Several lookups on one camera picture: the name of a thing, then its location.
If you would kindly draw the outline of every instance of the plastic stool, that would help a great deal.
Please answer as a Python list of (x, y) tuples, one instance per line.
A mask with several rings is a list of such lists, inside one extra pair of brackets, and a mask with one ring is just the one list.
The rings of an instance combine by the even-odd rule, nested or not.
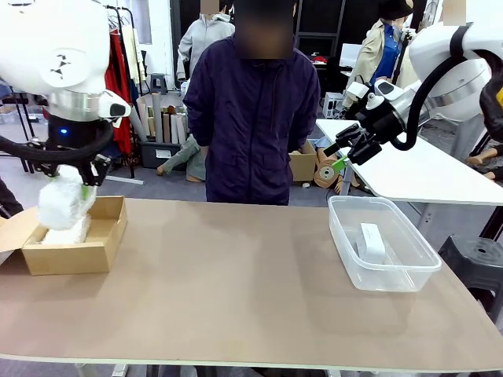
[(166, 77), (162, 73), (152, 73), (150, 75), (150, 93), (167, 94)]
[(450, 236), (439, 255), (471, 293), (485, 293), (481, 302), (496, 322), (503, 307), (503, 246), (485, 238)]

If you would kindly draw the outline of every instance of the blue shirt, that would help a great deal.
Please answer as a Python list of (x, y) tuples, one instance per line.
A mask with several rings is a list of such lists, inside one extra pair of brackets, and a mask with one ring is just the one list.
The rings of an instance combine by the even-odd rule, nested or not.
[(376, 83), (378, 77), (387, 77), (391, 79), (393, 70), (395, 69), (396, 60), (400, 55), (400, 45), (395, 41), (395, 31), (391, 25), (384, 24), (384, 51), (383, 58), (380, 61), (376, 73), (370, 79), (372, 87)]

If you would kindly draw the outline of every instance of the red object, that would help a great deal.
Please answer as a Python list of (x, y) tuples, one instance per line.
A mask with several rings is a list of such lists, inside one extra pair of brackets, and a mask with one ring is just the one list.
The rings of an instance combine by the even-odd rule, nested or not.
[(324, 58), (324, 57), (314, 57), (313, 59), (311, 59), (312, 61), (320, 61), (322, 63), (325, 63), (327, 64), (328, 61)]
[[(118, 34), (110, 34), (110, 63), (105, 73), (105, 83), (108, 90), (111, 90), (123, 100), (130, 103), (129, 82), (126, 71), (125, 56), (120, 48)], [(122, 153), (131, 153), (130, 121), (124, 117), (119, 128), (113, 129), (113, 140), (119, 145)]]

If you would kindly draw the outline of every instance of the cardboard box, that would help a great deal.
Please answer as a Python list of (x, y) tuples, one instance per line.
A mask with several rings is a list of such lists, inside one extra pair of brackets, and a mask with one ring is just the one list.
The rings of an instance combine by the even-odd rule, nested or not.
[(91, 225), (84, 243), (41, 245), (47, 228), (39, 224), (36, 207), (25, 210), (0, 226), (0, 251), (21, 249), (31, 275), (107, 273), (126, 228), (124, 198), (98, 197), (89, 214)]
[(316, 151), (310, 141), (306, 141), (300, 154), (290, 153), (290, 169), (292, 169), (294, 182), (313, 181), (316, 158)]

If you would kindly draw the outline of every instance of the black storage bin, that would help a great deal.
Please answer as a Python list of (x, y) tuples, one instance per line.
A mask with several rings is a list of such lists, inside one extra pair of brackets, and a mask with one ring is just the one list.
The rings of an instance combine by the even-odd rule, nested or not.
[[(156, 143), (153, 137), (149, 137), (149, 140), (151, 139), (152, 141), (139, 141), (143, 167), (157, 169), (159, 165), (180, 151), (180, 144)], [(174, 170), (185, 171), (186, 168), (187, 164), (183, 163)]]

